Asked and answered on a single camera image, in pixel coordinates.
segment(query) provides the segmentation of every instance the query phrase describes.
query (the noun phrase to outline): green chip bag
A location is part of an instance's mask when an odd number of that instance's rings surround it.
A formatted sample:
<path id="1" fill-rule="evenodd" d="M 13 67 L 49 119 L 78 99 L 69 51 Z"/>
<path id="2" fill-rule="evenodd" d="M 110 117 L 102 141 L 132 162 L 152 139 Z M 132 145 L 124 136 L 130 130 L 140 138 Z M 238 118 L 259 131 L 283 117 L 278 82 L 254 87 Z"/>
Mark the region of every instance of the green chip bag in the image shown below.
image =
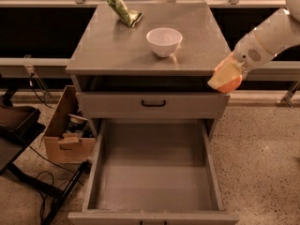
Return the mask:
<path id="1" fill-rule="evenodd" d="M 128 27 L 134 27 L 143 15 L 139 11 L 129 10 L 123 0 L 107 0 L 107 3 Z"/>

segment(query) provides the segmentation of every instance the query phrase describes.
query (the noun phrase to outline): cabinet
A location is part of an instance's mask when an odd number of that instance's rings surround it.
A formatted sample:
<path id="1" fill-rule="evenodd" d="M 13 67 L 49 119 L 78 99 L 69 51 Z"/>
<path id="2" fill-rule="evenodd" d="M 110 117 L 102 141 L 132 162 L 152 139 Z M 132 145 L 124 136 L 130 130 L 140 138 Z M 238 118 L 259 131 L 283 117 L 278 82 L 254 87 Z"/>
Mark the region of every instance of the cabinet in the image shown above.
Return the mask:
<path id="1" fill-rule="evenodd" d="M 224 211 L 209 140 L 228 95 L 206 85 L 229 52 L 205 3 L 128 2 L 135 28 L 99 5 L 67 73 L 97 136 L 86 198 L 74 224 L 235 224 Z M 145 36 L 183 34 L 158 58 Z"/>

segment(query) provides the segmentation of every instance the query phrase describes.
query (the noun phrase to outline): crumpled snack bag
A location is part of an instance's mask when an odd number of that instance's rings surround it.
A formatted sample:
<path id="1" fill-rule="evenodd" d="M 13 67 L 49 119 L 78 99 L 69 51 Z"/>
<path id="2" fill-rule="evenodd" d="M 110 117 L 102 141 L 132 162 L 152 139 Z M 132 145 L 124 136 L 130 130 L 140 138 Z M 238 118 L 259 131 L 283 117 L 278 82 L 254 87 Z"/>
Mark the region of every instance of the crumpled snack bag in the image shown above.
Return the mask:
<path id="1" fill-rule="evenodd" d="M 216 67 L 208 85 L 221 93 L 230 93 L 243 81 L 243 64 L 233 57 L 233 53 L 230 53 Z"/>
<path id="2" fill-rule="evenodd" d="M 123 0 L 107 0 L 107 3 L 128 27 L 134 27 L 143 15 L 140 11 L 129 10 Z"/>

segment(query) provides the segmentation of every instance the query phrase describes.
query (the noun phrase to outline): gray tabletop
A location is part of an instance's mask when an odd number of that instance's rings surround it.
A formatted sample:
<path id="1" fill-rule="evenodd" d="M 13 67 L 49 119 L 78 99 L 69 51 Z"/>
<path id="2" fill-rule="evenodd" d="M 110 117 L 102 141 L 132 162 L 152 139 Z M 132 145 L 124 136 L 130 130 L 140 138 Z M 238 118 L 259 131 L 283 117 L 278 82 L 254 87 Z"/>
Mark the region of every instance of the gray tabletop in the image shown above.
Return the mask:
<path id="1" fill-rule="evenodd" d="M 212 75 L 230 52 L 205 3 L 127 2 L 142 12 L 133 28 L 125 26 L 106 3 L 100 4 L 67 65 L 72 75 Z M 172 56 L 157 57 L 146 34 L 170 27 L 183 35 Z"/>

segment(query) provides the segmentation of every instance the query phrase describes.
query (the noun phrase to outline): closed drawer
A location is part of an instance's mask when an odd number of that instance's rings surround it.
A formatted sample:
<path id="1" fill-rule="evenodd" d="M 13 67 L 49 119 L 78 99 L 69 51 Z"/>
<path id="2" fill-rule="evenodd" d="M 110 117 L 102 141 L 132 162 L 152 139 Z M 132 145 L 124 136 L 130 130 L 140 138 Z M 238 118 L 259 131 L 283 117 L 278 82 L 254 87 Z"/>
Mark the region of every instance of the closed drawer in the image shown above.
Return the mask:
<path id="1" fill-rule="evenodd" d="M 232 225 L 203 120 L 104 119 L 77 225 Z"/>
<path id="2" fill-rule="evenodd" d="M 229 96 L 219 93 L 78 93 L 88 118 L 219 118 Z"/>

